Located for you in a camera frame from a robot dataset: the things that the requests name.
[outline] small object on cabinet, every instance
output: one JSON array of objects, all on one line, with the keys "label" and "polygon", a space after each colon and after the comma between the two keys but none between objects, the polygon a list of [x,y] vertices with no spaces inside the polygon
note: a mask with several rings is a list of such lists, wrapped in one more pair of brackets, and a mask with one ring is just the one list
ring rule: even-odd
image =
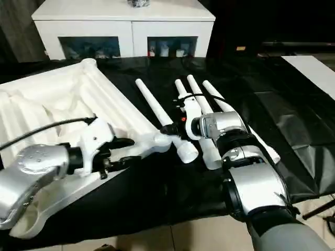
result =
[{"label": "small object on cabinet", "polygon": [[177,58],[182,58],[183,56],[184,56],[184,50],[182,50],[182,49],[178,49],[177,51],[176,51],[176,57]]},{"label": "small object on cabinet", "polygon": [[74,51],[71,47],[64,46],[64,52],[69,55],[69,59],[80,59],[80,55]]},{"label": "small object on cabinet", "polygon": [[150,5],[150,0],[127,0],[134,8],[146,7]]},{"label": "small object on cabinet", "polygon": [[109,59],[109,56],[107,56],[103,50],[98,50],[95,53],[95,58],[96,59]]},{"label": "small object on cabinet", "polygon": [[156,51],[156,43],[155,41],[150,41],[148,56],[154,57],[156,55],[155,51]]},{"label": "small object on cabinet", "polygon": [[181,49],[184,50],[184,56],[188,56],[189,54],[189,43],[182,43]]},{"label": "small object on cabinet", "polygon": [[168,42],[162,41],[161,42],[161,54],[160,56],[163,57],[168,57],[169,56],[169,47],[168,47]]}]

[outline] white cylindrical part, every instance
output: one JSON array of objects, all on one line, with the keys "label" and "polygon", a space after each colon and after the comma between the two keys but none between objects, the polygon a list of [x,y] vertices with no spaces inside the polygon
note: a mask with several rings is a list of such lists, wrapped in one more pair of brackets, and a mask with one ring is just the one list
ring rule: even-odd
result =
[{"label": "white cylindrical part", "polygon": [[[200,87],[198,86],[197,82],[195,81],[195,79],[192,75],[187,76],[187,80],[188,80],[189,85],[191,86],[191,89],[192,89],[194,94],[202,94],[203,93],[200,90]],[[196,96],[195,98],[198,101],[199,105],[201,106],[201,110],[203,111],[203,114],[213,113],[212,108],[210,107],[207,99],[204,96]]]},{"label": "white cylindrical part", "polygon": [[186,91],[182,81],[180,79],[176,79],[176,81],[174,83],[176,84],[179,95],[186,96],[187,91]]},{"label": "white cylindrical part", "polygon": [[[197,82],[195,81],[192,75],[187,76],[187,80],[194,94],[202,94],[203,92],[200,90]],[[213,113],[212,108],[210,107],[207,99],[202,96],[196,96],[196,100],[198,101],[203,114]],[[212,139],[201,139],[199,140],[200,147],[203,151],[203,160],[205,162],[206,167],[209,170],[215,170],[221,167],[221,156],[219,154],[218,149],[214,145]]]},{"label": "white cylindrical part", "polygon": [[148,102],[149,106],[151,107],[152,111],[155,113],[156,117],[158,118],[159,122],[162,126],[167,124],[172,124],[173,121],[169,117],[169,115],[164,111],[163,107],[158,103],[156,98],[153,94],[149,91],[146,85],[143,83],[141,79],[137,79],[135,81],[137,87],[142,92],[143,96],[145,97],[146,101]]},{"label": "white cylindrical part", "polygon": [[[209,81],[205,80],[203,82],[203,86],[206,88],[206,90],[209,92],[209,94],[211,94],[213,96],[217,96],[219,98],[223,98],[222,95],[214,88],[213,85],[211,85],[211,83]],[[227,104],[226,102],[223,102],[223,101],[218,100],[218,99],[215,99],[215,102],[219,105],[219,107],[224,112],[235,111],[234,108],[230,104]]]},{"label": "white cylindrical part", "polygon": [[209,170],[215,170],[222,167],[221,156],[215,147],[212,139],[201,139],[199,145],[203,151],[203,160]]},{"label": "white cylindrical part", "polygon": [[[155,99],[155,97],[149,91],[149,89],[146,87],[143,81],[138,78],[135,81],[135,83],[142,92],[143,96],[147,100],[149,106],[155,113],[156,117],[158,118],[162,126],[172,124],[173,123],[172,119],[164,111],[163,107],[158,103],[158,101]],[[191,142],[187,140],[182,140],[178,136],[171,136],[171,139],[173,144],[177,148],[177,154],[183,163],[190,163],[197,158],[199,152]]]},{"label": "white cylindrical part", "polygon": [[[219,98],[223,98],[224,97],[217,91],[217,89],[214,88],[214,86],[207,80],[205,80],[203,82],[203,86],[206,88],[206,90],[209,92],[209,94],[213,95],[213,96],[217,96]],[[218,106],[222,109],[222,111],[227,112],[227,111],[235,111],[234,108],[230,105],[227,104],[226,102],[223,102],[221,100],[215,99],[215,102],[218,104]],[[250,131],[253,135],[255,135],[255,137],[257,138],[257,140],[264,146],[264,148],[267,150],[267,152],[269,153],[270,157],[272,158],[274,163],[278,163],[281,160],[281,157],[279,156],[279,154],[277,154],[277,152],[270,146],[268,146],[263,140],[262,138],[250,127]]]}]

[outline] tiled floor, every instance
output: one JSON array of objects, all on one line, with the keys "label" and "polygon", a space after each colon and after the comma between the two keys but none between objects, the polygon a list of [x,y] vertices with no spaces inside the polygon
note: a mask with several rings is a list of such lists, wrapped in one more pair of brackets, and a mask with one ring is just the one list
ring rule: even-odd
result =
[{"label": "tiled floor", "polygon": [[[301,213],[306,213],[331,199],[330,196],[326,196],[305,201],[296,206]],[[335,237],[328,232],[321,217],[332,215],[334,211],[335,209],[331,209],[304,222],[331,248],[335,248]],[[113,245],[124,251],[253,251],[245,224],[229,216],[190,221],[132,235],[84,241],[72,245],[38,249],[38,251],[93,251],[104,244]]]}]

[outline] white styrofoam tray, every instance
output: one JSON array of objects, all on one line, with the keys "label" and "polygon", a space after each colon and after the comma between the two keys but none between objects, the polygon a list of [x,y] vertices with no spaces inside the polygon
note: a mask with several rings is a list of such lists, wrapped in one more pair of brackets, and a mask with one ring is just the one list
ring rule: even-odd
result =
[{"label": "white styrofoam tray", "polygon": [[[131,138],[139,144],[138,147],[112,150],[112,161],[129,155],[145,157],[170,147],[169,141],[157,137],[161,136],[159,131],[98,70],[93,59],[0,85],[0,145],[55,121],[94,114],[111,124],[117,137]],[[71,146],[76,146],[86,126],[84,122],[67,124],[14,144],[1,151],[5,168],[21,149],[31,144],[70,142]],[[71,175],[53,182],[35,196],[11,235],[34,237],[49,216],[117,174],[119,172],[111,173],[105,180],[100,180],[99,173],[84,178]]]}]

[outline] black cable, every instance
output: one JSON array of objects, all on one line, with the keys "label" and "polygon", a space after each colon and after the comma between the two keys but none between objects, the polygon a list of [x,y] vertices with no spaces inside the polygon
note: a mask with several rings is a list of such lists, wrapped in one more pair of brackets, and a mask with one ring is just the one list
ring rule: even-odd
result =
[{"label": "black cable", "polygon": [[47,130],[49,128],[53,128],[53,127],[57,127],[57,126],[60,126],[62,124],[70,124],[70,123],[75,123],[75,122],[85,122],[86,124],[91,124],[94,120],[96,119],[95,118],[78,118],[78,119],[68,119],[68,120],[63,120],[63,121],[58,121],[58,122],[55,122],[53,124],[49,124],[49,125],[46,125],[44,127],[41,127],[41,128],[38,128],[38,129],[35,129],[31,132],[28,132],[20,137],[17,137],[16,139],[12,140],[12,141],[9,141],[5,144],[3,144],[2,146],[0,146],[0,151],[2,151],[3,149],[6,149],[7,147],[10,147],[11,145],[21,141],[21,140],[24,140],[36,133],[39,133],[39,132],[42,132],[44,130]]}]

